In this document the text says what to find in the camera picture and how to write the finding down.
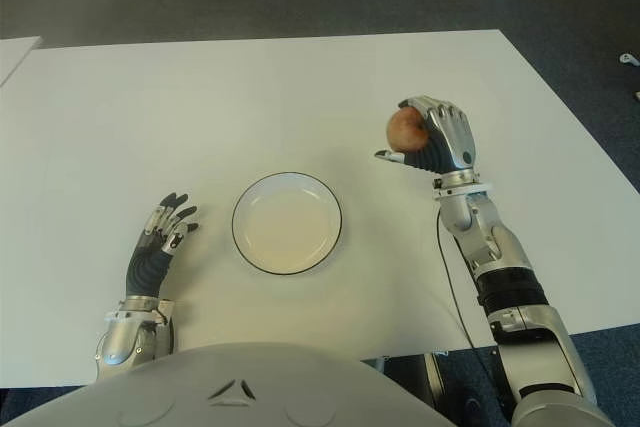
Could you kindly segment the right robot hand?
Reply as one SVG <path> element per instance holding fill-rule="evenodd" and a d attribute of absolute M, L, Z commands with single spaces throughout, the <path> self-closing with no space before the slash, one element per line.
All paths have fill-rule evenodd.
<path fill-rule="evenodd" d="M 386 127 L 389 147 L 377 151 L 380 160 L 435 174 L 474 167 L 476 150 L 466 114 L 453 103 L 416 96 L 398 104 Z"/>

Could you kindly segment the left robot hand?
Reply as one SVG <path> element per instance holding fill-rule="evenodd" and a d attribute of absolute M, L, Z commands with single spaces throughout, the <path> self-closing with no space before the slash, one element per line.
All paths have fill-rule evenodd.
<path fill-rule="evenodd" d="M 125 278 L 127 297 L 159 296 L 172 259 L 185 239 L 199 228 L 198 223 L 188 221 L 197 207 L 182 209 L 187 201 L 187 194 L 173 192 L 151 212 L 128 264 Z"/>

